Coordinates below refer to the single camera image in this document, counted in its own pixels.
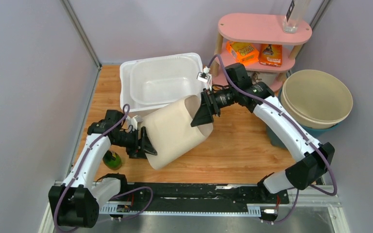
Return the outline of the cream rectangular bin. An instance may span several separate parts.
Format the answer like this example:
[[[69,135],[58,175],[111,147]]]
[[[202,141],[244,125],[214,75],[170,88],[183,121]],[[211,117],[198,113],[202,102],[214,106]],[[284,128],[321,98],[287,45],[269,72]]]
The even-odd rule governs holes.
[[[196,95],[179,99],[143,117],[145,127],[157,155],[147,154],[151,167],[162,169],[200,145],[213,132],[212,123],[192,127],[190,124],[200,107]]]

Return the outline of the cream round bucket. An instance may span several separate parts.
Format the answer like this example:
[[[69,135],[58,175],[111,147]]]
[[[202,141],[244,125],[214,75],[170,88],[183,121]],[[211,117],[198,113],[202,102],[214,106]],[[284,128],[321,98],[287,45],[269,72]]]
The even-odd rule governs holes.
[[[339,79],[319,70],[300,70],[284,82],[281,104],[301,125],[329,129],[345,120],[354,101],[350,90]]]

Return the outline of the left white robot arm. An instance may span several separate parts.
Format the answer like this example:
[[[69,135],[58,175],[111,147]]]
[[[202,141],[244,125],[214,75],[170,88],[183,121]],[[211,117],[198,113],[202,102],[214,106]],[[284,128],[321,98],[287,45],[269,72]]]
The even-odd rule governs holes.
[[[92,123],[87,130],[85,146],[70,173],[59,186],[52,186],[48,193],[55,228],[92,228],[97,223],[100,209],[110,200],[125,200],[131,193],[126,177],[107,174],[94,186],[93,180],[104,156],[112,145],[123,147],[130,158],[145,159],[156,156],[145,127],[129,132],[122,129],[130,106],[123,111],[107,110],[105,117]]]

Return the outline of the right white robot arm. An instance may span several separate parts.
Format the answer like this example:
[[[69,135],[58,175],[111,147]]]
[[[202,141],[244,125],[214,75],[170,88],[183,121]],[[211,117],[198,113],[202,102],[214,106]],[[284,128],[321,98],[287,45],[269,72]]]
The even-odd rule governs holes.
[[[329,172],[335,153],[329,143],[321,143],[305,131],[285,110],[278,97],[263,82],[253,83],[243,64],[235,63],[224,69],[228,85],[218,91],[201,92],[201,105],[192,119],[191,127],[212,123],[223,107],[234,103],[247,108],[261,119],[284,143],[295,164],[281,172],[263,178],[258,185],[258,196],[271,202],[282,190],[304,190]]]

